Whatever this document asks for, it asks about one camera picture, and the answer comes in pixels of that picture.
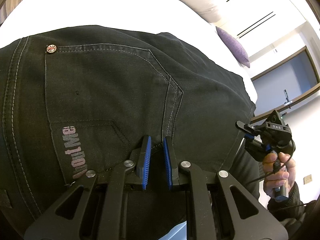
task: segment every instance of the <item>human hand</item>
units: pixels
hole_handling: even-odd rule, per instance
[[[281,162],[281,166],[290,158],[289,154],[279,153],[279,160]],[[273,171],[273,163],[276,161],[277,155],[275,153],[269,153],[266,157],[264,157],[263,171],[265,173]],[[264,192],[270,196],[271,198],[275,198],[274,188],[281,187],[287,184],[288,190],[290,191],[293,187],[294,181],[296,178],[296,162],[291,159],[286,166],[284,166],[280,171],[275,174],[271,174],[266,177],[263,182],[263,190]]]

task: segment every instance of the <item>black cable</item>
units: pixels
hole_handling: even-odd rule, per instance
[[[314,203],[311,203],[311,201],[310,201],[309,203],[305,203],[305,204],[300,204],[300,205],[295,205],[295,206],[290,206],[290,207],[284,207],[284,208],[277,208],[277,209],[272,209],[272,210],[269,210],[269,211],[278,211],[278,210],[283,210],[283,209],[287,209],[287,208],[301,207],[301,206],[310,205],[310,204],[314,204]]]
[[[271,174],[275,174],[275,173],[277,173],[278,171],[280,171],[280,170],[291,160],[292,155],[293,155],[293,153],[290,155],[290,158],[289,158],[281,167],[279,167],[279,168],[276,169],[275,171],[269,172],[269,173],[267,173],[267,174],[265,174],[265,175],[263,175],[263,176],[261,176],[261,177],[259,177],[259,178],[257,178],[257,179],[254,179],[254,180],[249,181],[247,184],[245,184],[245,187],[248,186],[249,184],[253,183],[253,182],[256,182],[256,181],[258,181],[258,180],[260,180],[260,179],[264,179],[264,178],[270,176]]]

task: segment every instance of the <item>wall outlet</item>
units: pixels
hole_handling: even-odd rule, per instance
[[[311,181],[312,181],[312,176],[311,176],[311,174],[308,175],[308,176],[305,176],[305,177],[303,178],[303,184],[307,184],[307,183],[309,183],[309,182],[311,182]]]

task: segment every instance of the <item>gray pillow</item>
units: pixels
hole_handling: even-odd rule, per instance
[[[223,43],[228,47],[231,51],[232,55],[239,61],[242,65],[250,68],[250,62],[248,53],[245,51],[244,47],[241,45],[239,41],[237,41],[234,37],[232,37],[225,30],[222,30],[219,27],[217,28],[217,33]]]

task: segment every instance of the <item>white bed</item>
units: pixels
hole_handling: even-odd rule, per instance
[[[169,32],[242,76],[251,101],[257,101],[248,74],[218,37],[215,27],[179,0],[23,0],[0,27],[0,48],[21,37],[79,25]]]

